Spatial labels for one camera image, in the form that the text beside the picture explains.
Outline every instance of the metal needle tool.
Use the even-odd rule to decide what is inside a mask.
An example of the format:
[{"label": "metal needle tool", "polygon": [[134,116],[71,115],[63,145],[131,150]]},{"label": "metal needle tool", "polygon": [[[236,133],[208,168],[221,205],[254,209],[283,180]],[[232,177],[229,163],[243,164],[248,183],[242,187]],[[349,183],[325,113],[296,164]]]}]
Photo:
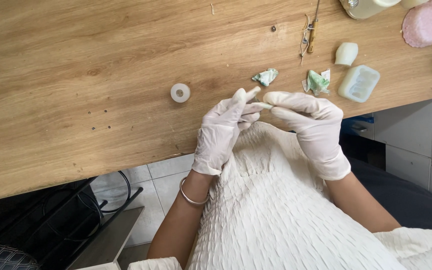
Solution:
[{"label": "metal needle tool", "polygon": [[316,7],[316,16],[314,17],[314,21],[312,22],[312,29],[311,29],[311,35],[309,36],[309,47],[308,47],[308,53],[313,53],[315,49],[315,39],[316,39],[316,31],[318,29],[318,11],[319,11],[319,2],[321,0],[318,0],[318,5]]}]

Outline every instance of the white latex glove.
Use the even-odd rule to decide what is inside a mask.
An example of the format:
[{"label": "white latex glove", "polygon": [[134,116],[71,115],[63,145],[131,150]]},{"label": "white latex glove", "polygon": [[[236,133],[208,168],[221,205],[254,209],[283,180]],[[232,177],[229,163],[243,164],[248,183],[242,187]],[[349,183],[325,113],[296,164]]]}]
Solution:
[{"label": "white latex glove", "polygon": [[259,119],[263,108],[247,104],[259,91],[260,87],[248,93],[240,88],[232,98],[220,101],[204,115],[198,131],[193,170],[205,175],[221,174],[221,167],[230,159],[240,131]]},{"label": "white latex glove", "polygon": [[343,111],[326,98],[304,93],[269,92],[264,102],[274,105],[271,113],[296,132],[297,141],[324,180],[339,180],[351,165],[339,146]]}]

